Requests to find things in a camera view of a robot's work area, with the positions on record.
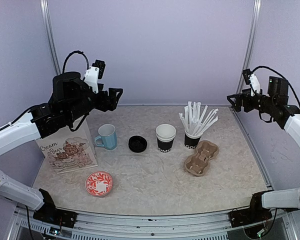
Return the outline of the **black plastic cup lid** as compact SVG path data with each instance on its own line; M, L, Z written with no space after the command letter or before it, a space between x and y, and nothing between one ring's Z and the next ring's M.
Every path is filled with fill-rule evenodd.
M141 153L145 151L147 146L147 140L139 135L134 135L128 140L128 148L134 153Z

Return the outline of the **black paper coffee cup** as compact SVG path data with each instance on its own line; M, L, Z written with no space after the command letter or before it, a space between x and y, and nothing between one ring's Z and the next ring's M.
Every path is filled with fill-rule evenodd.
M176 132L175 127L170 124L161 124L156 127L157 146L161 153L168 153L171 151Z

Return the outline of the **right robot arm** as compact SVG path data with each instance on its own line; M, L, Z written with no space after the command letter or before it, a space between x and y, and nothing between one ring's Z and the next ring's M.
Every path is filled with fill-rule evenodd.
M257 110L260 115L268 114L267 123L277 123L300 148L300 108L288 104L288 91L286 79L271 76L267 95L251 86L241 93L228 95L227 100L236 112ZM300 210L300 187L253 194L245 216L250 222L256 222L268 209Z

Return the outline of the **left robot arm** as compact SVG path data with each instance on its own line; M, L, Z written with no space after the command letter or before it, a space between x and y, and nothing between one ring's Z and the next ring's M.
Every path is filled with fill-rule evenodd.
M31 141L44 139L58 130L84 120L92 110L102 112L117 108L122 88L103 89L97 80L81 79L79 72L70 71L52 80L52 95L47 103L26 109L15 120L0 127L0 156ZM0 196L40 212L53 223L60 218L50 194L43 189L28 187L0 170Z

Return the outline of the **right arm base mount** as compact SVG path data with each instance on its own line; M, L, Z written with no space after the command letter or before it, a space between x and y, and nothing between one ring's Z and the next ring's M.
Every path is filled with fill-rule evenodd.
M262 194L266 192L254 193L248 208L234 208L229 212L228 216L232 228L258 223L273 217L270 209L262 207Z

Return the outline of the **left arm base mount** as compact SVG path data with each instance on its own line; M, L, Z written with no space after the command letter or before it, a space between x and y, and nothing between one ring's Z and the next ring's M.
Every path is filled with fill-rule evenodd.
M39 192L43 197L43 206L34 211L33 218L48 224L73 229L78 214L74 211L56 208L52 197L46 190L40 188Z

